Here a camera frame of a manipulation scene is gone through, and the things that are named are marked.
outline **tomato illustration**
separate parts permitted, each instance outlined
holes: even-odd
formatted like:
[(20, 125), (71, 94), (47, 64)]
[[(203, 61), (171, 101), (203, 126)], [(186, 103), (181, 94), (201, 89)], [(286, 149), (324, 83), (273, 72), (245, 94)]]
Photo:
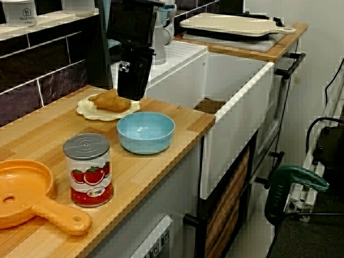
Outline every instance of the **tomato illustration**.
[(71, 172), (71, 176), (76, 183), (78, 184), (84, 183), (84, 181), (82, 180), (83, 173), (80, 170), (74, 169)]
[(103, 169), (104, 169), (105, 177), (108, 177), (108, 175), (110, 174), (110, 162), (109, 161), (107, 163), (105, 163)]
[(104, 169), (100, 167), (91, 167), (82, 175), (83, 181), (88, 185), (97, 185), (104, 178)]

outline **pan handle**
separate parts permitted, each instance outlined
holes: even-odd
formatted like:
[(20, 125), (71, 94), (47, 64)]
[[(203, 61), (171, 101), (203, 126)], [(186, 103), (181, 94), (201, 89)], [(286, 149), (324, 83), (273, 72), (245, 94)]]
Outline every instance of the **pan handle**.
[(282, 34), (295, 34), (296, 29), (290, 27), (275, 27), (274, 32), (282, 33)]
[(87, 233), (92, 224), (86, 212), (62, 205), (46, 196), (31, 209), (36, 215), (46, 218), (71, 235)]

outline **light blue bowl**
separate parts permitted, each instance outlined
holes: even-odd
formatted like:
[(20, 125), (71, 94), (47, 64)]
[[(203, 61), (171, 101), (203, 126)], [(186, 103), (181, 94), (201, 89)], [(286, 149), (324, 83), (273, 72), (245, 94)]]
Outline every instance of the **light blue bowl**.
[(154, 154), (166, 149), (174, 128), (171, 118), (155, 112), (129, 114), (117, 123), (120, 143), (137, 154)]

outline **white canister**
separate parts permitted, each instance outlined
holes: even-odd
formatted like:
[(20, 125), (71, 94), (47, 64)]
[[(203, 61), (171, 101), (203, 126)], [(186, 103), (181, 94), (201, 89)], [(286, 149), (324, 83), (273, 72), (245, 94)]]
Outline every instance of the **white canister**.
[(71, 199), (81, 207), (97, 207), (113, 195), (110, 144), (96, 133), (76, 135), (66, 141), (66, 155)]
[(70, 14), (83, 14), (95, 11), (94, 0), (61, 0), (62, 11)]
[(6, 24), (11, 27), (27, 27), (37, 23), (34, 0), (2, 0)]

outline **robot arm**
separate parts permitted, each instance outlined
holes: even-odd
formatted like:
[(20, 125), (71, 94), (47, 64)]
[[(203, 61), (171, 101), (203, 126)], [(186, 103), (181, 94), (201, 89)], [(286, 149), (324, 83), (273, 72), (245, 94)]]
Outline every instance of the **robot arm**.
[(156, 12), (164, 2), (155, 0), (112, 0), (107, 38), (121, 42), (123, 54), (118, 70), (118, 96), (143, 98), (151, 70)]

